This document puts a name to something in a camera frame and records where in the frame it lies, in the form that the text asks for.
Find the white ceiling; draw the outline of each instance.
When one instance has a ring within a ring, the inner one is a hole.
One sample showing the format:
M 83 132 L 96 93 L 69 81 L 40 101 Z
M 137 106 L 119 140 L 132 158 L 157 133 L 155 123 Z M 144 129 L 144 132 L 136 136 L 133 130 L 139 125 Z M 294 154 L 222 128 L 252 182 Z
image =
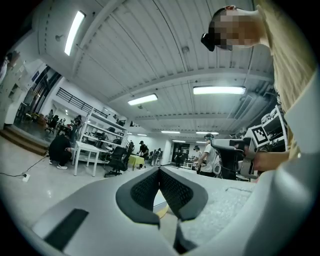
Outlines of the white ceiling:
M 234 133 L 270 104 L 263 97 L 274 84 L 268 48 L 209 52 L 200 42 L 211 15 L 230 4 L 254 8 L 251 0 L 45 0 L 33 23 L 49 66 L 142 127 L 191 140 L 195 131 Z M 78 10 L 86 18 L 67 56 Z M 65 36 L 57 42 L 56 35 Z M 245 86 L 247 93 L 193 95 L 203 85 Z M 158 101 L 128 104 L 150 93 Z

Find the yellow object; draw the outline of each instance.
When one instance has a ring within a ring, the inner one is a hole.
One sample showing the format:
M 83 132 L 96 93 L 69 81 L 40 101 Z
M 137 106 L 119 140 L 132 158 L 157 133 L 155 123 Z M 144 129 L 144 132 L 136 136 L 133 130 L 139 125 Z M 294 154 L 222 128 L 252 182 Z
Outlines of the yellow object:
M 295 22 L 270 0 L 255 0 L 273 55 L 274 84 L 286 113 L 303 93 L 317 66 L 308 40 Z M 300 152 L 288 127 L 289 159 Z
M 130 155 L 128 163 L 132 164 L 132 166 L 144 165 L 145 164 L 145 159 L 140 157 L 140 156 L 138 156 L 138 155 Z

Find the gray surface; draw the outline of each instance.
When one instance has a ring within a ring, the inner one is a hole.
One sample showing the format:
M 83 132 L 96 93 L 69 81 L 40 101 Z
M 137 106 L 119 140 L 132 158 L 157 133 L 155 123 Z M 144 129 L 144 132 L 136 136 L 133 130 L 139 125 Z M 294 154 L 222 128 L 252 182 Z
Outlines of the gray surface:
M 205 177 L 172 167 L 167 169 L 201 184 L 208 193 L 208 202 L 200 215 L 192 221 L 181 223 L 184 237 L 197 245 L 210 241 L 225 228 L 242 209 L 256 186 L 252 182 Z

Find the staircase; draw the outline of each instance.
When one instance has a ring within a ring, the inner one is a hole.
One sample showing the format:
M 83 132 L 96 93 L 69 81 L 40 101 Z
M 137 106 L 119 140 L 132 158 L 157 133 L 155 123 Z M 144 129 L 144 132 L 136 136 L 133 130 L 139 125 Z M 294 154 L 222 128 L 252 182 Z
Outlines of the staircase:
M 0 130 L 0 136 L 19 147 L 40 156 L 45 156 L 48 151 L 47 145 L 35 141 L 31 137 L 28 137 L 11 126 L 6 126 L 3 130 Z

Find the chair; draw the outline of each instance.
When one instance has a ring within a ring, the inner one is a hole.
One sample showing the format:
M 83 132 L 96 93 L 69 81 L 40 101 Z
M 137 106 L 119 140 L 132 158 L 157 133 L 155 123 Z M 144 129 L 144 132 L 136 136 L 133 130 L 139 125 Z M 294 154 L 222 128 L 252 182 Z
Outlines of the chair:
M 107 164 L 107 166 L 112 167 L 113 170 L 106 173 L 104 177 L 106 178 L 108 175 L 118 176 L 122 174 L 120 171 L 126 171 L 128 169 L 128 161 L 132 151 L 132 149 L 129 149 L 125 158 L 122 160 L 122 157 L 126 152 L 126 149 L 117 146 L 111 155 L 111 161 Z

